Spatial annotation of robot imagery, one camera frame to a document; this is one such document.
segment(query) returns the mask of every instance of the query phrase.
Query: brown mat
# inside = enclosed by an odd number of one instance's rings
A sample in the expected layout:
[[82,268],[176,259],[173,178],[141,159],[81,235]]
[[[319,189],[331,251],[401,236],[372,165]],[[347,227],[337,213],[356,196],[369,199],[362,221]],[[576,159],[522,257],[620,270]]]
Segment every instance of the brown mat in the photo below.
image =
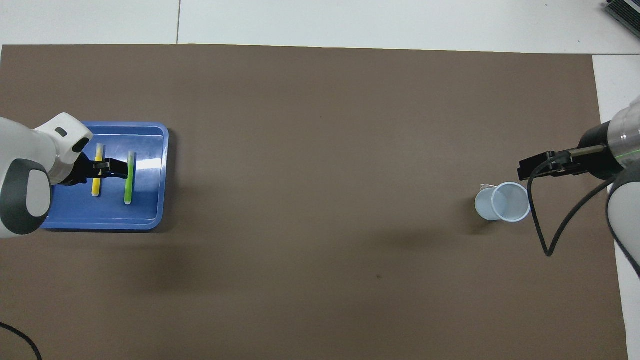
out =
[[[46,359],[626,359],[604,194],[546,258],[481,183],[599,124],[590,56],[5,46],[0,116],[158,121],[150,234],[0,241],[0,319]],[[545,232],[599,180],[537,181]],[[0,357],[28,347],[0,332]]]

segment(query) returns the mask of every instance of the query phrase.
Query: white floor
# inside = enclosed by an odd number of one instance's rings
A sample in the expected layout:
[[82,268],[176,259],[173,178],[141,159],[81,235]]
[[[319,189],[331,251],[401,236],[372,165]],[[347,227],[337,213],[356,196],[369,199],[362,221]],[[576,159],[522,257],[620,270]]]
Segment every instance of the white floor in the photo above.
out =
[[[640,95],[640,40],[604,3],[0,0],[0,53],[3,44],[199,43],[592,54],[605,122]],[[640,280],[616,253],[629,359],[640,360]]]

